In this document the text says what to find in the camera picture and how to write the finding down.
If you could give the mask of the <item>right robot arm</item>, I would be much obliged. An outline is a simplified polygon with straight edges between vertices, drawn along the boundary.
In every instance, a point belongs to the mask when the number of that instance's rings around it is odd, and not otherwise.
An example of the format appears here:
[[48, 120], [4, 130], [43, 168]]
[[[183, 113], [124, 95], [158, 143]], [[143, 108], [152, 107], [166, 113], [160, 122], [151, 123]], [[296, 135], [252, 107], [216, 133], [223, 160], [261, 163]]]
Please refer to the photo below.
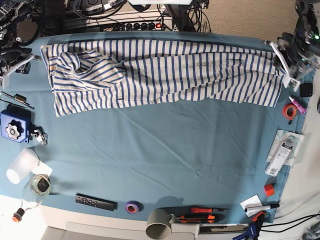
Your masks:
[[[38, 37], [45, 16], [43, 0], [2, 0], [0, 2], [0, 78], [4, 79], [39, 57], [28, 48]], [[29, 40], [20, 40], [17, 35], [19, 23], [32, 18], [37, 29]]]

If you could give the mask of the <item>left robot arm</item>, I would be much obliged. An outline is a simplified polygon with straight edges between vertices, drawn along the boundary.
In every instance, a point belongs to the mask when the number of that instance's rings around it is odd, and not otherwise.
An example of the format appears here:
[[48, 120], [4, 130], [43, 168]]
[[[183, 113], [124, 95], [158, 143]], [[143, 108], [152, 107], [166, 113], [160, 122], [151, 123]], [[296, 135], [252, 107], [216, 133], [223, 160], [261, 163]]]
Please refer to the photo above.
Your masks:
[[315, 58], [320, 56], [320, 31], [314, 10], [318, 0], [297, 0], [295, 11], [298, 20], [293, 33], [283, 32], [276, 41], [265, 40], [276, 54], [274, 66], [283, 70], [288, 80], [285, 86], [293, 86], [313, 69], [320, 68]]

